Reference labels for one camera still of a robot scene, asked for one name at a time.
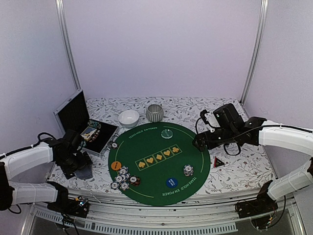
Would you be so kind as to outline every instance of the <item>poker chip stack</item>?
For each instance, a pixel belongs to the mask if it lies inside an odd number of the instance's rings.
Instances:
[[[123,166],[120,168],[118,175],[115,177],[113,183],[111,183],[112,189],[120,189],[126,191],[129,189],[129,179],[131,178],[130,173],[128,173],[128,167]]]
[[[191,165],[184,166],[184,175],[185,176],[192,176],[194,174],[194,168]]]
[[[140,178],[133,175],[133,176],[129,179],[129,182],[131,182],[131,184],[134,185],[134,186],[138,186],[138,185],[140,185]]]

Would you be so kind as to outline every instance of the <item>heart symbol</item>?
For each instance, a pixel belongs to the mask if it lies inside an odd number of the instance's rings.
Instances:
[[[139,166],[139,167],[141,167],[141,168],[144,168],[144,167],[145,167],[145,165],[146,165],[146,164],[145,164],[145,163],[143,163],[143,162],[139,162],[139,164],[138,164],[138,166]]]
[[[162,160],[162,157],[163,157],[162,155],[157,154],[156,159]]]
[[[173,152],[174,152],[174,153],[179,152],[179,148],[174,147],[174,148],[173,148]]]
[[[146,161],[148,162],[148,163],[153,163],[153,158],[148,158]]]
[[[165,155],[169,156],[171,154],[171,152],[169,150],[163,152]]]

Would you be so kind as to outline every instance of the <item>white tablecloth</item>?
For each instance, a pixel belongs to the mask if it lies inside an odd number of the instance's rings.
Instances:
[[[132,98],[102,98],[87,100],[87,108],[91,119],[118,125],[118,115],[125,110],[136,110],[140,113],[138,125],[148,122],[145,117],[146,108],[150,104],[162,104],[164,122],[172,122],[185,126],[195,132],[195,122],[200,117],[200,111],[214,111],[218,107],[232,103],[242,115],[247,116],[241,105],[235,99],[203,98],[203,97],[132,97]],[[202,121],[198,123],[199,132],[207,130]],[[127,131],[120,128],[119,134]],[[236,153],[237,147],[230,150]],[[89,192],[118,193],[111,189],[111,177],[108,169],[109,151],[101,157],[90,155],[93,160],[93,175],[90,180],[71,178],[67,180],[61,169],[55,166],[49,180],[55,181],[67,188],[86,190]],[[274,177],[273,170],[263,148],[245,144],[238,156],[230,156],[222,147],[210,150],[211,170],[209,176],[196,194],[213,194],[260,188],[263,183]],[[217,157],[225,163],[224,166],[213,168]]]

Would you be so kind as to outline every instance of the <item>white bowl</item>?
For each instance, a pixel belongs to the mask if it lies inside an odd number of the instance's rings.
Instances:
[[[123,111],[118,116],[118,121],[122,126],[126,128],[132,128],[136,126],[139,122],[139,113],[134,110]]]

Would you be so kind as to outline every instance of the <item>cable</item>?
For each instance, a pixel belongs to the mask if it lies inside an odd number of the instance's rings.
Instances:
[[[42,141],[41,140],[41,138],[40,138],[40,136],[42,136],[42,135],[47,135],[47,136],[50,136],[51,138],[53,138],[54,140],[56,140],[56,138],[53,136],[53,135],[51,135],[51,134],[49,134],[49,133],[47,133],[47,132],[41,132],[40,134],[38,134],[38,136],[37,136],[37,139],[38,139],[38,141]]]
[[[282,219],[282,217],[283,217],[283,215],[284,215],[284,212],[285,212],[285,209],[286,209],[286,196],[284,196],[284,199],[285,199],[285,201],[284,201],[284,208],[283,208],[283,211],[282,211],[282,213],[281,213],[281,215],[280,215],[280,217],[278,218],[278,220],[274,223],[274,224],[270,224],[268,227],[264,227],[264,226],[266,226],[268,223],[265,223],[264,225],[262,225],[261,226],[261,228],[257,228],[256,226],[256,224],[253,224],[252,223],[252,221],[251,221],[251,224],[257,229],[257,230],[260,230],[260,231],[262,231],[262,230],[267,230],[267,229],[269,229],[269,228],[272,228],[272,227],[274,227],[276,224],[278,224],[278,222]],[[271,216],[271,217],[274,217],[274,215],[277,213],[277,211],[276,210],[274,210],[274,214]]]
[[[62,213],[61,215],[63,216],[63,219],[62,219],[63,226],[65,226],[65,222],[73,224],[77,235],[79,235],[79,232],[78,232],[78,229],[76,227],[74,220],[68,214]]]
[[[201,117],[198,118],[198,120],[196,121],[196,133],[197,133],[197,134],[199,134],[197,125],[198,125],[198,121],[199,121],[200,119],[201,119]]]
[[[254,210],[255,212],[257,212],[256,209],[259,208],[259,207],[254,206],[252,203],[250,203],[249,201],[247,201],[247,200],[245,200],[245,199],[239,200],[239,201],[235,204],[235,210],[236,210],[236,212],[239,212],[238,204],[239,204],[241,201],[247,202],[250,206],[252,206],[252,207],[254,208],[253,210]]]
[[[223,147],[224,147],[224,151],[226,154],[230,155],[230,156],[238,156],[240,153],[241,153],[241,147],[239,144],[237,144],[237,147],[238,147],[238,153],[236,154],[229,154],[228,150],[226,149],[226,145],[228,145],[228,143],[224,144]]]
[[[285,199],[285,201],[284,201],[284,208],[283,208],[283,211],[282,211],[280,217],[278,218],[278,220],[276,221],[276,223],[270,225],[268,228],[274,227],[274,226],[275,226],[276,224],[278,224],[278,222],[282,219],[282,217],[283,217],[283,215],[284,215],[284,212],[285,212],[285,209],[286,209],[286,196],[284,196],[284,199]]]
[[[308,132],[308,133],[313,133],[313,131],[310,131],[310,130],[306,130],[306,129],[303,129],[303,128],[300,128],[300,127],[296,127],[296,126],[288,126],[288,125],[264,125],[264,126],[258,126],[258,127],[255,127],[255,128],[252,128],[248,131],[245,131],[237,136],[234,136],[232,138],[228,138],[228,139],[224,139],[224,140],[216,140],[216,141],[209,141],[209,140],[204,140],[205,142],[211,142],[211,143],[225,143],[225,142],[228,142],[228,141],[235,141],[236,138],[242,136],[242,135],[245,135],[251,131],[254,131],[254,130],[258,130],[258,129],[262,129],[262,128],[265,128],[265,127],[285,127],[285,128],[290,128],[290,129],[296,129],[296,130],[299,130],[299,131],[304,131],[304,132]]]
[[[19,205],[16,205],[18,208],[19,208],[19,212],[16,212],[16,211],[12,211],[10,208],[8,209],[11,213],[13,213],[13,214],[21,214],[22,213],[22,210],[21,210],[21,208],[20,208],[20,206]]]
[[[42,135],[47,135],[47,136],[50,136],[50,137],[52,137],[53,139],[55,139],[55,137],[54,137],[53,135],[51,135],[51,134],[49,134],[49,133],[47,133],[47,132],[41,132],[41,133],[38,134],[38,136],[37,136],[37,139],[38,139],[38,142],[37,142],[37,143],[35,143],[35,144],[32,145],[32,146],[23,147],[23,148],[19,148],[19,149],[13,150],[13,151],[11,151],[11,152],[8,152],[7,154],[1,156],[1,157],[0,157],[0,160],[3,159],[3,158],[5,158],[5,157],[7,157],[7,156],[10,156],[10,155],[12,155],[12,154],[14,154],[14,153],[18,153],[18,152],[21,152],[21,151],[24,151],[24,150],[28,150],[28,149],[31,149],[31,148],[33,148],[33,147],[38,146],[38,145],[42,142],[42,140],[41,140],[41,138],[40,138],[40,136],[42,136]]]

